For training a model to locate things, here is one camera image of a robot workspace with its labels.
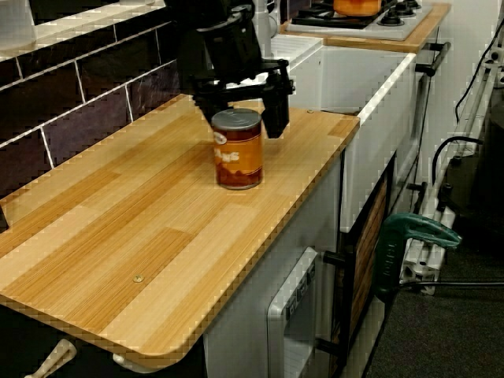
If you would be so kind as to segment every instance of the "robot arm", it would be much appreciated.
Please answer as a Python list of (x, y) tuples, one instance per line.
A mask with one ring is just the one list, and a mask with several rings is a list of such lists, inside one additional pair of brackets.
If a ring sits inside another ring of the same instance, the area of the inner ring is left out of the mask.
[[(252, 22), (254, 2), (173, 1), (182, 41), (177, 53), (182, 92), (193, 95), (208, 122), (214, 114), (230, 109), (229, 102), (262, 98), (268, 137), (280, 137), (289, 123), (288, 96), (294, 92), (294, 82), (287, 74), (288, 61), (261, 56)], [(227, 89), (229, 83), (240, 84), (264, 72), (268, 78), (262, 84)]]

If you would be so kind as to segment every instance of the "orange pot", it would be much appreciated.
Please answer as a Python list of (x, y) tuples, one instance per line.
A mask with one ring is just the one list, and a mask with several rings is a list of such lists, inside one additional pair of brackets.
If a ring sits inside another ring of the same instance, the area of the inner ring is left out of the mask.
[(381, 0), (334, 0), (334, 10), (344, 16), (374, 16), (381, 9)]

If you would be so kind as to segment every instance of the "green clamp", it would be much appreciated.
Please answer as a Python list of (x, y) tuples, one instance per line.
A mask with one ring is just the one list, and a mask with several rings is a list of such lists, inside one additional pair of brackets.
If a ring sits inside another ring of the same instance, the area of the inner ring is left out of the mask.
[(421, 215), (399, 213), (387, 218), (380, 229), (372, 274), (372, 292), (382, 302), (394, 298), (407, 239), (433, 243), (446, 249), (455, 248), (461, 242), (456, 232)]

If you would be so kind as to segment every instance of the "can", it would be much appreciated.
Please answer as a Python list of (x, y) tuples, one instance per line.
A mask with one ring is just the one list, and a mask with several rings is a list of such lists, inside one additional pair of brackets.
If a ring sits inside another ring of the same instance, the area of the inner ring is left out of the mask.
[(228, 109), (212, 117), (217, 183), (233, 190), (262, 181), (261, 115), (252, 109)]

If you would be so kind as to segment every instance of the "wooden countertop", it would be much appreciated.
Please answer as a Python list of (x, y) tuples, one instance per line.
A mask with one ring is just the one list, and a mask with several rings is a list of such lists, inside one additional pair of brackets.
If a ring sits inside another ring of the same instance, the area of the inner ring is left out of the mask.
[(0, 201), (11, 225), (0, 303), (141, 365), (172, 365), (358, 125), (291, 109), (283, 137), (265, 140), (263, 183), (229, 191), (215, 184), (210, 128), (181, 95)]
[(286, 31), (288, 23), (283, 26), (282, 34), (302, 35), (306, 37), (317, 37), (324, 39), (325, 46), (354, 47), (358, 49), (385, 50), (399, 53), (414, 53), (424, 47), (427, 38), (443, 21), (450, 11), (451, 4), (436, 3), (429, 15), (417, 26), (405, 41), (391, 41), (387, 39), (366, 39), (355, 37), (342, 37), (334, 35), (324, 35), (317, 33), (301, 33), (296, 31)]

